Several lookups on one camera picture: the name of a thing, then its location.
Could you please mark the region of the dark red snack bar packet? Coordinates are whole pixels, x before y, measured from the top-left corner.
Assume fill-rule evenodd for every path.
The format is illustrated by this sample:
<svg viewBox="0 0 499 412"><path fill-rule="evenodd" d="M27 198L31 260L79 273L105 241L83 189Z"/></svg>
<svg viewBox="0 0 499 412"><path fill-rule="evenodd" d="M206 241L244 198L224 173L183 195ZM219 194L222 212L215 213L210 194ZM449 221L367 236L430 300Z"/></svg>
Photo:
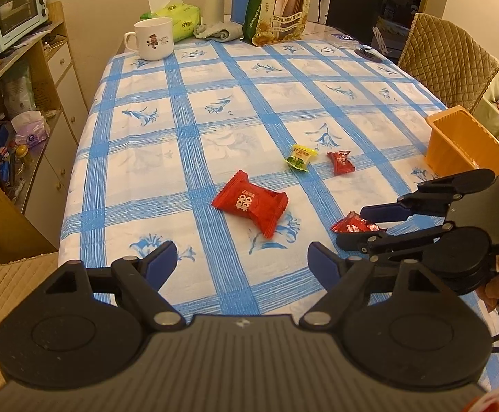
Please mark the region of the dark red snack bar packet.
<svg viewBox="0 0 499 412"><path fill-rule="evenodd" d="M335 233L382 232L377 224L363 219L358 213L350 211L343 219L330 228Z"/></svg>

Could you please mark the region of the small red candy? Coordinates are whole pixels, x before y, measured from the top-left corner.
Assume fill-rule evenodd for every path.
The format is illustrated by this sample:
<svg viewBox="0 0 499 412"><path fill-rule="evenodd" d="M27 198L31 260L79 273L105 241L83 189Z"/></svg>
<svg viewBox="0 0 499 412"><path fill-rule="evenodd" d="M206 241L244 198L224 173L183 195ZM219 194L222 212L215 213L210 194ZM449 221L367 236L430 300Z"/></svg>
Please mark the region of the small red candy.
<svg viewBox="0 0 499 412"><path fill-rule="evenodd" d="M333 165L335 176L341 176L355 172L355 166L349 160L349 151L327 152L327 157Z"/></svg>

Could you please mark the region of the large red snack packet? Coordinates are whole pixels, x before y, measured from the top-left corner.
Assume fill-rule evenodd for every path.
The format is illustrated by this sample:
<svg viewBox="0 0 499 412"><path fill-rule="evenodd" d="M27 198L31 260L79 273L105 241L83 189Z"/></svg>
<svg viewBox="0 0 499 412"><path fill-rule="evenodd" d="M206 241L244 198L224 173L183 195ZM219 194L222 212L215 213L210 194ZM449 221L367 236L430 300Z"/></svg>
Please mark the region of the large red snack packet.
<svg viewBox="0 0 499 412"><path fill-rule="evenodd" d="M238 170L211 202L217 210L250 219L267 239L273 237L287 204L286 193L251 183L243 170Z"/></svg>

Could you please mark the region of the yellow green candy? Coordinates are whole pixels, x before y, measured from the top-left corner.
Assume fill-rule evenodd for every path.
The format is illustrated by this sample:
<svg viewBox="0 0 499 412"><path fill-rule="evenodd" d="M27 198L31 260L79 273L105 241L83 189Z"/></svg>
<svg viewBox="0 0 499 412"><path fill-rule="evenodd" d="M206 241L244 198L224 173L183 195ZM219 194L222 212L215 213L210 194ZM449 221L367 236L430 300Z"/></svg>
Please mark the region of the yellow green candy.
<svg viewBox="0 0 499 412"><path fill-rule="evenodd" d="M286 163L293 169L307 172L310 161L318 155L315 149L293 144L290 155L285 159Z"/></svg>

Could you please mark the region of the orange plastic basket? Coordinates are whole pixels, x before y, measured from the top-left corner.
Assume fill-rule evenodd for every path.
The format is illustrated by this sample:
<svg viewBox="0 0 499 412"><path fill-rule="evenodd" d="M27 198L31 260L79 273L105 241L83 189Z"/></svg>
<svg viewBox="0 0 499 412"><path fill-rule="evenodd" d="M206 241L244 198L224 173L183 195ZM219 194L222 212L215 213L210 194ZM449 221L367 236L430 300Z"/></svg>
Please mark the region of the orange plastic basket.
<svg viewBox="0 0 499 412"><path fill-rule="evenodd" d="M499 175L499 141L462 106L426 117L426 164L438 177L488 168Z"/></svg>

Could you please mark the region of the quilted beige chair right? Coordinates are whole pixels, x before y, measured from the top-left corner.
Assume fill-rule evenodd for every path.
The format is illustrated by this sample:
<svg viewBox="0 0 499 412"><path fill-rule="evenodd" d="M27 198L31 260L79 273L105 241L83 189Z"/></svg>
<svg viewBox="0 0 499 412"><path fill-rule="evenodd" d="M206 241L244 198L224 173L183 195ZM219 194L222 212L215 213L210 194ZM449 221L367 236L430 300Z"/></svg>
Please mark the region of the quilted beige chair right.
<svg viewBox="0 0 499 412"><path fill-rule="evenodd" d="M499 72L499 60L456 24L418 12L398 67L447 107L473 112Z"/></svg>

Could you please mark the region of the blue checked tablecloth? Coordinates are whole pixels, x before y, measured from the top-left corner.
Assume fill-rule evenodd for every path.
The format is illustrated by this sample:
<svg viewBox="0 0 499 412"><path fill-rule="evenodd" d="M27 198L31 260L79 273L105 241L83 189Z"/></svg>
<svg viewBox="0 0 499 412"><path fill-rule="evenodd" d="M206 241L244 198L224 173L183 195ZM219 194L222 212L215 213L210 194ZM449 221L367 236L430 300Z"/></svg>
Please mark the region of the blue checked tablecloth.
<svg viewBox="0 0 499 412"><path fill-rule="evenodd" d="M196 313L300 317L322 289L309 244L335 245L350 211L389 203L433 172L426 117L443 103L389 61L321 40L253 47L188 41L164 60L108 61L81 136L60 261L102 267L165 241L179 256L162 295ZM318 152L308 171L293 144ZM327 152L349 151L335 176ZM271 239L211 206L238 170L288 204Z"/></svg>

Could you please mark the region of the phone stand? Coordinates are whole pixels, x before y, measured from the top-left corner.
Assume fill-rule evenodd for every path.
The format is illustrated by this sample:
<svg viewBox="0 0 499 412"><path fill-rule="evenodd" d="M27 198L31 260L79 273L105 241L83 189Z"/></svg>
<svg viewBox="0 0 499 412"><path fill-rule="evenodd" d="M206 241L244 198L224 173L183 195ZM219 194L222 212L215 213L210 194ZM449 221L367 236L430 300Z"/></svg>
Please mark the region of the phone stand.
<svg viewBox="0 0 499 412"><path fill-rule="evenodd" d="M373 39L376 41L378 49L362 46L354 50L354 53L364 60L369 60L374 63L382 63L382 56L386 56L389 53L389 49L384 42L380 29L378 27L373 27L372 32Z"/></svg>

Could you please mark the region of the wooden shelf cabinet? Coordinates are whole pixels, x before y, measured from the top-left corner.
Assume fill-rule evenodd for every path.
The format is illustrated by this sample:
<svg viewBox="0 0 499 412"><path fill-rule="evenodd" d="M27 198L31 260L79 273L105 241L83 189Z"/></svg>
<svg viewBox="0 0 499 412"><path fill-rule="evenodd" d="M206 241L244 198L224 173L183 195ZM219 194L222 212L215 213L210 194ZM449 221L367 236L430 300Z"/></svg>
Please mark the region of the wooden shelf cabinet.
<svg viewBox="0 0 499 412"><path fill-rule="evenodd" d="M60 2L0 58L0 263L55 252L88 110Z"/></svg>

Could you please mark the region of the white mug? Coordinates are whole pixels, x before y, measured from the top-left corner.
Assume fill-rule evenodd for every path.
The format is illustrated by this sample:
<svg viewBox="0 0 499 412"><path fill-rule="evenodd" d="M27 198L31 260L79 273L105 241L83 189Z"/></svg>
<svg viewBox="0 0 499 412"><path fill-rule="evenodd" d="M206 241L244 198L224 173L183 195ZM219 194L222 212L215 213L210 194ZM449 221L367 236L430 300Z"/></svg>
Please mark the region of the white mug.
<svg viewBox="0 0 499 412"><path fill-rule="evenodd" d="M133 32L125 33L124 46L142 60L163 60L174 50L173 20L155 17L136 22Z"/></svg>

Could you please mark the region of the sunflower seed bag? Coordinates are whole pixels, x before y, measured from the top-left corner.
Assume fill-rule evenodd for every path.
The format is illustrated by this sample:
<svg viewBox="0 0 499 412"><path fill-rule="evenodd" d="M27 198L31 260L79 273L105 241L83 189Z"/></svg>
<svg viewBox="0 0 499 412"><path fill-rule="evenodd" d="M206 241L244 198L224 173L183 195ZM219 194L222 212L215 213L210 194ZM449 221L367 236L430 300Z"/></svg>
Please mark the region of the sunflower seed bag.
<svg viewBox="0 0 499 412"><path fill-rule="evenodd" d="M243 38L256 47L301 40L311 0L248 0Z"/></svg>

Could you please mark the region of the grey cloth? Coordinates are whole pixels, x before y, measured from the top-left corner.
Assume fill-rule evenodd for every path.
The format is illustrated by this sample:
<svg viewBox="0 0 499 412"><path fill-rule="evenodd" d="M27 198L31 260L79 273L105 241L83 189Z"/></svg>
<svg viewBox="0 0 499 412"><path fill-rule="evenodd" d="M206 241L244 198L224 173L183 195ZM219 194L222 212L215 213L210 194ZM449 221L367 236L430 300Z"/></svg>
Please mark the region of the grey cloth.
<svg viewBox="0 0 499 412"><path fill-rule="evenodd" d="M197 39L214 39L218 42L230 42L243 37L243 26L233 22L224 21L213 25L200 24L193 30Z"/></svg>

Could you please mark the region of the green tissue pack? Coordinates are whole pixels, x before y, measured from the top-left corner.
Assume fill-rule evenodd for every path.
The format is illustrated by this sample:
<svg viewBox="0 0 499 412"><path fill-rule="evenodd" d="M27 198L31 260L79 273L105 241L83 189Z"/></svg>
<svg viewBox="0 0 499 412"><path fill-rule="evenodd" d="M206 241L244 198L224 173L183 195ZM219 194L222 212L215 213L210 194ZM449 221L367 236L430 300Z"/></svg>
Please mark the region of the green tissue pack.
<svg viewBox="0 0 499 412"><path fill-rule="evenodd" d="M197 5L185 4L183 0L148 0L148 3L150 11L142 14L139 19L171 18L175 43L191 37L194 28L200 24L200 9Z"/></svg>

